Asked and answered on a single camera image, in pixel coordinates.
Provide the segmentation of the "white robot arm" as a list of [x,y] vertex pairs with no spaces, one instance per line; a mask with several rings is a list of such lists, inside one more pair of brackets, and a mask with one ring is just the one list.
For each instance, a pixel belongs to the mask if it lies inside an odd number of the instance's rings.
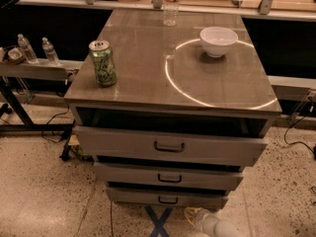
[[214,213],[202,207],[186,207],[185,218],[195,230],[208,237],[246,237],[228,220],[218,218]]

